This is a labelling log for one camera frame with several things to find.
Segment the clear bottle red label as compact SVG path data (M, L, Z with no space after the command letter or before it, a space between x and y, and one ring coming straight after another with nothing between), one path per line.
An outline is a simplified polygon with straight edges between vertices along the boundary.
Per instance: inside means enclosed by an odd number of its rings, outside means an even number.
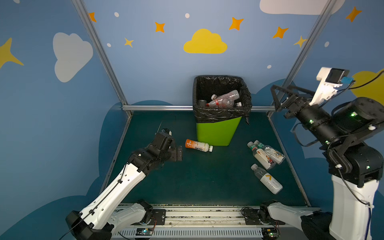
M231 99L219 99L214 100L206 104L207 107L220 107L220 108L232 108L234 107L235 102Z

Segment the white bottle pink label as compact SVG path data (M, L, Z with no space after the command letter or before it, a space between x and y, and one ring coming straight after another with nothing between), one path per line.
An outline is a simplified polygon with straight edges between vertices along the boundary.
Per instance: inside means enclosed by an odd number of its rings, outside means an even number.
M266 170L270 170L276 165L276 163L266 154L266 152L258 148L253 142L248 142L247 146L252 151L253 156Z

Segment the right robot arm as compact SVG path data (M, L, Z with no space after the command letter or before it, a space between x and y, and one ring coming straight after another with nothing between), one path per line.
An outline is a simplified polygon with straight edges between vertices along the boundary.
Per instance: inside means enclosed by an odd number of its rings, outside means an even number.
M307 89L271 87L276 111L299 123L321 143L334 186L332 212L299 214L298 228L310 240L369 240L373 201L383 176L384 158L365 140L384 129L384 107L366 97L327 113L311 105Z

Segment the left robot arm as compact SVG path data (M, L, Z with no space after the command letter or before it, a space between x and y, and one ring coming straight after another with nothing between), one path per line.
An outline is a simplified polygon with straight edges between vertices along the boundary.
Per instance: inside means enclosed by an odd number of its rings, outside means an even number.
M117 207L128 193L153 170L166 161L177 162L183 158L183 149L177 146L172 132L162 129L145 148L131 153L117 177L104 191L81 211L72 211L66 223L77 240L110 240L114 234L132 224L148 225L153 218L153 207L139 200L125 210Z

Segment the orange juice bottle back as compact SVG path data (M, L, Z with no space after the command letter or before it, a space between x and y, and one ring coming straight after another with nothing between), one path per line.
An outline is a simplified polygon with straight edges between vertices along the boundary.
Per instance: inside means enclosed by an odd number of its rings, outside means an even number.
M195 149L201 152L212 152L213 146L209 145L208 143L202 143L198 141L193 141L190 139L186 140L185 147L188 149Z

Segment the clear bottle colourful label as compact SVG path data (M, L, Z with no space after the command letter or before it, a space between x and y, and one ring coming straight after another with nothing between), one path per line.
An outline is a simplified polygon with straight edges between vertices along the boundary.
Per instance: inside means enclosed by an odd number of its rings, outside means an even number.
M265 145L258 140L254 141L254 144L259 149L262 149L276 164L280 165L285 160L285 156L271 146Z

